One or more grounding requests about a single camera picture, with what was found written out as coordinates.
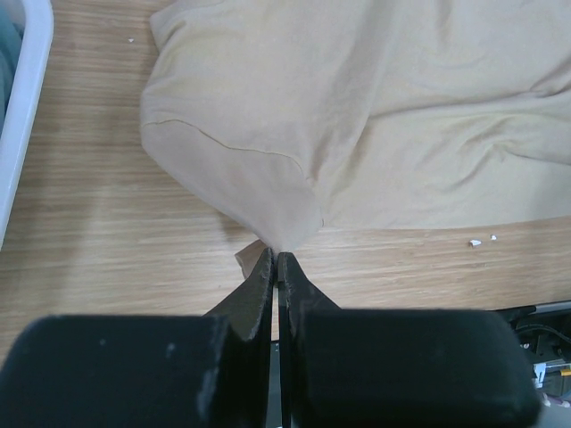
beige shirt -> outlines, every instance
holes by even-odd
[[[571,2],[179,0],[143,146],[290,251],[323,225],[571,214]]]

